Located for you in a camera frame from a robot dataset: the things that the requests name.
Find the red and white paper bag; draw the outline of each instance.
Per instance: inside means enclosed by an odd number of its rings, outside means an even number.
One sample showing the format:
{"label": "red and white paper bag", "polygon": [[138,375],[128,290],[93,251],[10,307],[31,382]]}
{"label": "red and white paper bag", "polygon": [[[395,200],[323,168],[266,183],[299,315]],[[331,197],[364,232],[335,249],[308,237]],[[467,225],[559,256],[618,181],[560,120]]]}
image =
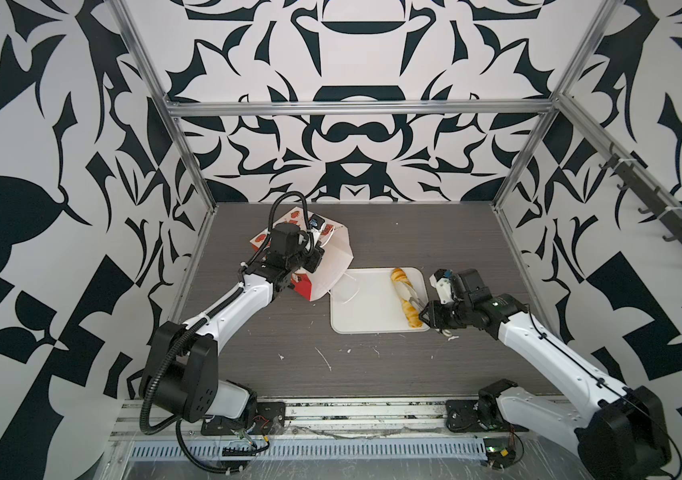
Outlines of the red and white paper bag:
{"label": "red and white paper bag", "polygon": [[[304,223],[303,208],[296,206],[287,214],[281,216],[275,225],[282,222],[296,224],[302,230],[306,230]],[[254,250],[267,238],[267,230],[264,229],[260,234],[250,240],[250,245]],[[306,272],[304,269],[298,270],[293,274],[294,290],[301,294],[308,301],[312,302],[328,293],[330,288],[336,284],[343,273],[352,263],[352,247],[349,245],[349,230],[344,225],[326,218],[323,232],[319,236],[319,244],[325,249],[325,255],[317,267],[314,274]]]}

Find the paper bag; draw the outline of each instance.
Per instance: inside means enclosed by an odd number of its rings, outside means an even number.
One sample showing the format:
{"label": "paper bag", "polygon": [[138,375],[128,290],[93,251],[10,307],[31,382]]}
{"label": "paper bag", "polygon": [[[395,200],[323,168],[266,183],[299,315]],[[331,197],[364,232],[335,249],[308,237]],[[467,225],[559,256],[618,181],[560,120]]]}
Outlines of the paper bag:
{"label": "paper bag", "polygon": [[[302,230],[307,229],[303,218],[303,208],[300,206],[296,206],[281,216],[274,224],[281,224],[282,222],[296,224]],[[253,246],[254,250],[258,250],[266,238],[267,230],[264,229],[250,240],[250,245]],[[352,247],[349,245],[349,230],[330,218],[325,218],[323,232],[319,236],[319,244],[325,249],[325,255],[319,262],[317,271],[310,274],[304,269],[299,269],[293,274],[292,278],[293,289],[310,302],[328,293],[330,288],[339,281],[346,269],[349,268],[349,264],[354,258]]]}

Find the perforated metal strip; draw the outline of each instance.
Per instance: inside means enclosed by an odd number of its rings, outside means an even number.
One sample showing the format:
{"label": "perforated metal strip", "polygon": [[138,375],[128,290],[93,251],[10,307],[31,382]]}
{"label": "perforated metal strip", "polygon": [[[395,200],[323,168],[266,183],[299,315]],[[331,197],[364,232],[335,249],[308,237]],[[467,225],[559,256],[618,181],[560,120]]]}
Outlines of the perforated metal strip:
{"label": "perforated metal strip", "polygon": [[[198,458],[221,459],[221,449],[243,448],[240,441],[196,440],[187,443]],[[262,460],[344,460],[376,458],[466,458],[486,460],[481,438],[351,438],[351,439],[273,439]],[[226,456],[226,460],[252,459],[252,456]],[[130,459],[135,462],[183,459],[175,442],[136,442]]]}

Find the gray wood grain surface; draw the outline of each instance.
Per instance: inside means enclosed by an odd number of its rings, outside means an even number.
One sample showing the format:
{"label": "gray wood grain surface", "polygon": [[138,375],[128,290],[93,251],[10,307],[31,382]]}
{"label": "gray wood grain surface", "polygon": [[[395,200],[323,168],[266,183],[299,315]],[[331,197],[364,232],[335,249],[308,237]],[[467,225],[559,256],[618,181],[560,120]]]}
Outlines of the gray wood grain surface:
{"label": "gray wood grain surface", "polygon": [[[292,207],[281,206],[277,217]],[[219,208],[183,319],[237,282],[240,262],[253,254],[248,240],[267,225],[269,205]],[[435,270],[476,268],[492,293],[529,301],[488,204],[312,204],[309,210],[349,228],[352,268],[414,266],[423,273],[432,300],[437,297],[428,279]],[[451,341],[433,330],[341,335],[330,327],[327,295],[308,302],[286,290],[227,343],[219,375],[260,396],[471,395],[501,378],[533,393],[557,393],[528,362],[487,333],[454,334],[459,338]]]}

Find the wall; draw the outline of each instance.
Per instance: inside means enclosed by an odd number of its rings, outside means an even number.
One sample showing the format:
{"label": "wall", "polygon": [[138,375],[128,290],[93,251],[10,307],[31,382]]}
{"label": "wall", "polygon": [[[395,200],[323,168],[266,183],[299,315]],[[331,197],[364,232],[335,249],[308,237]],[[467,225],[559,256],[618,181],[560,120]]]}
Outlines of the wall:
{"label": "wall", "polygon": [[[129,0],[171,101],[547,98],[598,0]],[[534,114],[187,118],[219,201],[491,200]]]}
{"label": "wall", "polygon": [[[682,202],[682,1],[626,2],[573,92]],[[503,210],[560,337],[653,390],[682,450],[682,246],[603,161],[560,115]]]}
{"label": "wall", "polygon": [[107,6],[0,0],[0,478],[93,475],[204,214]]}

